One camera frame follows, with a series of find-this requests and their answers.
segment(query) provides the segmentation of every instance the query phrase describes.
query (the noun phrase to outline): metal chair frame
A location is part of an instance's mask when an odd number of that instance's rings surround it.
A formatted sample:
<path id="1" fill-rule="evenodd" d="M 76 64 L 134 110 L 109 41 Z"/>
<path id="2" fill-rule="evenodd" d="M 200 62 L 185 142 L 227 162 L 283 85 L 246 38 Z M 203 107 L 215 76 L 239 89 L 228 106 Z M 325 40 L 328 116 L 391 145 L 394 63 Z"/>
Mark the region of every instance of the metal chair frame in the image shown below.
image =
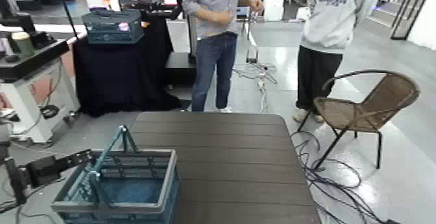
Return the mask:
<path id="1" fill-rule="evenodd" d="M 332 152 L 333 148 L 336 146 L 337 142 L 344 136 L 344 134 L 347 131 L 350 131 L 350 128 L 352 128 L 353 125 L 355 125 L 359 120 L 366 120 L 372 127 L 373 130 L 367 130 L 367 131 L 361 131 L 361 132 L 372 132 L 372 133 L 377 133 L 378 134 L 378 149 L 377 149 L 377 163 L 376 163 L 376 167 L 377 169 L 380 169 L 380 162 L 382 159 L 382 143 L 383 143 L 383 134 L 380 132 L 380 128 L 383 127 L 390 119 L 392 119 L 392 117 L 398 113 L 401 109 L 408 107 L 409 105 L 413 104 L 419 94 L 420 94 L 420 90 L 418 85 L 416 84 L 416 82 L 412 79 L 410 79 L 409 77 L 401 74 L 401 73 L 396 73 L 396 72 L 392 72 L 392 71 L 385 71 L 385 70 L 378 70 L 378 69 L 369 69 L 369 70 L 364 70 L 364 71 L 356 71 L 356 72 L 351 72 L 351 73 L 347 73 L 338 77 L 334 77 L 330 80 L 328 80 L 324 86 L 322 87 L 323 90 L 325 90 L 327 88 L 327 86 L 331 85 L 331 83 L 333 83 L 336 80 L 339 79 L 343 79 L 346 77 L 351 77 L 354 75 L 360 75 L 360 74 L 374 74 L 374 73 L 384 73 L 385 76 L 383 77 L 383 79 L 376 85 L 376 87 L 373 89 L 373 91 L 371 91 L 371 93 L 368 94 L 368 96 L 365 98 L 365 100 L 361 103 L 353 103 L 354 106 L 359 106 L 359 105 L 364 105 L 365 102 L 367 102 L 373 95 L 373 93 L 375 91 L 377 91 L 377 89 L 382 85 L 382 82 L 384 81 L 384 79 L 386 79 L 388 76 L 396 76 L 396 77 L 400 77 L 402 79 L 404 79 L 405 81 L 409 82 L 412 87 L 413 90 L 411 90 L 411 93 L 404 98 L 403 103 L 401 103 L 400 105 L 391 108 L 391 109 L 387 109 L 387 110 L 379 110 L 379 111 L 375 111 L 375 112 L 367 112 L 367 113 L 362 113 L 362 115 L 357 116 L 355 115 L 354 118 L 348 123 L 348 125 L 346 125 L 345 127 L 335 127 L 335 125 L 330 125 L 328 120 L 322 115 L 321 116 L 325 119 L 325 121 L 327 122 L 327 124 L 332 128 L 334 134 L 336 135 L 335 140 L 332 142 L 332 144 L 330 144 L 329 148 L 327 148 L 327 151 L 323 154 L 323 156 L 317 161 L 315 168 L 314 169 L 319 169 L 319 167 L 321 166 L 321 164 L 326 160 L 327 156 Z M 330 100 L 330 101 L 335 101 L 336 99 L 328 99 L 328 98 L 316 98 L 314 99 L 314 107 L 312 108 L 312 110 L 309 111 L 309 113 L 306 115 L 306 117 L 304 118 L 303 122 L 301 123 L 301 125 L 298 128 L 298 132 L 300 132 L 304 126 L 304 124 L 307 122 L 309 116 L 311 113 L 313 113 L 313 110 L 316 108 L 318 109 L 318 111 L 320 111 L 322 108 L 319 106 L 318 101 L 320 100 Z M 385 118 L 382 121 L 382 125 L 374 125 L 369 118 L 373 117 L 373 116 L 377 116 L 380 114 L 388 114 L 391 113 L 390 116 L 388 116 L 387 118 Z M 354 131 L 354 138 L 358 137 L 358 132 L 359 130 L 353 130 Z"/>

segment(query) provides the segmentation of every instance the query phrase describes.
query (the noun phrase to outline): white sneaker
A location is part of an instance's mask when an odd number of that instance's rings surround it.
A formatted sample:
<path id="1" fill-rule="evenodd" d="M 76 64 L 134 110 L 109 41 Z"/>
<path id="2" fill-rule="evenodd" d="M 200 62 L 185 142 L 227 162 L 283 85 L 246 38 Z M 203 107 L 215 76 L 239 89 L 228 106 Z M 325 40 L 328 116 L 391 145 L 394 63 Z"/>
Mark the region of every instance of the white sneaker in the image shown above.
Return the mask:
<path id="1" fill-rule="evenodd" d="M 230 107 L 220 108 L 219 111 L 221 113 L 233 113 L 232 108 L 230 108 Z"/>
<path id="2" fill-rule="evenodd" d="M 314 118 L 317 123 L 324 123 L 324 118 L 322 118 L 322 116 L 315 115 Z"/>
<path id="3" fill-rule="evenodd" d="M 304 118 L 307 116 L 308 113 L 309 112 L 307 110 L 304 110 L 302 108 L 298 108 L 295 110 L 295 113 L 292 116 L 292 118 L 296 122 L 303 122 Z"/>

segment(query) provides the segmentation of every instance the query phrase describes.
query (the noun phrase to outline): person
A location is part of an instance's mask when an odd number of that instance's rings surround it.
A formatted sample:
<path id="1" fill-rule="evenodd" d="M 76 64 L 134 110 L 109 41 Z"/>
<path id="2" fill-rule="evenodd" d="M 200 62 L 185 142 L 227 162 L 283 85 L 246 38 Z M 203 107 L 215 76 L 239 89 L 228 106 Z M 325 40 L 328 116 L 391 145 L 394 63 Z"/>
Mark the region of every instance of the person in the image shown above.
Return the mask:
<path id="1" fill-rule="evenodd" d="M 227 107 L 230 78 L 236 57 L 236 8 L 250 6 L 261 12 L 261 0 L 183 0 L 186 14 L 197 17 L 197 78 L 193 86 L 192 111 L 204 111 L 208 90 L 217 67 L 216 107 L 231 112 Z"/>
<path id="2" fill-rule="evenodd" d="M 313 107 L 313 99 L 327 97 L 332 86 L 322 86 L 333 78 L 353 38 L 354 28 L 369 14 L 374 0 L 308 0 L 311 15 L 304 25 L 298 53 L 297 111 L 301 122 L 313 109 L 315 121 L 323 119 Z"/>

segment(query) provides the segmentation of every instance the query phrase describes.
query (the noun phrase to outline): chair armrest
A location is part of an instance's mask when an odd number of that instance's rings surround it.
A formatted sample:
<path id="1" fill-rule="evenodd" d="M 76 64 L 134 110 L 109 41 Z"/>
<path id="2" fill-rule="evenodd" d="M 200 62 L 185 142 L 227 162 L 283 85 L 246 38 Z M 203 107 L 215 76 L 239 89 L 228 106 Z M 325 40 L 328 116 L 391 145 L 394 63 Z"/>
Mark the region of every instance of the chair armrest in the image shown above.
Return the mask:
<path id="1" fill-rule="evenodd" d="M 395 73 L 395 72 L 392 72 L 392 71 L 385 71 L 385 70 L 382 70 L 382 69 L 366 69 L 366 70 L 363 70 L 363 71 L 350 72 L 350 73 L 346 73 L 346 74 L 344 74 L 344 75 L 340 75 L 340 76 L 334 77 L 334 78 L 332 78 L 332 79 L 329 79 L 329 80 L 326 81 L 326 83 L 324 83 L 324 85 L 322 86 L 322 90 L 327 89 L 327 86 L 328 86 L 329 84 L 331 84 L 333 81 L 336 81 L 336 80 L 339 80 L 339 79 L 342 79 L 342 78 L 345 78 L 345 77 L 351 77 L 351 76 L 354 76 L 354 75 L 360 75 L 360 74 L 375 74 L 375 73 L 397 74 L 397 73 Z"/>

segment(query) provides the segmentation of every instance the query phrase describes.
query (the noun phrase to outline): wooden table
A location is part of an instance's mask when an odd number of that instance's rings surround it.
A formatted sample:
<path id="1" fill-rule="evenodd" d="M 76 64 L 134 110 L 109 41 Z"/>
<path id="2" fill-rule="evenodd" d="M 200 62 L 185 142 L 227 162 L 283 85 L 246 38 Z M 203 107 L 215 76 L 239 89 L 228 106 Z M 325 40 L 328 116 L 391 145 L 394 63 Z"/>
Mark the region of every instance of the wooden table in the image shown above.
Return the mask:
<path id="1" fill-rule="evenodd" d="M 175 149 L 179 224 L 321 223 L 280 116 L 146 112 L 139 148 Z"/>

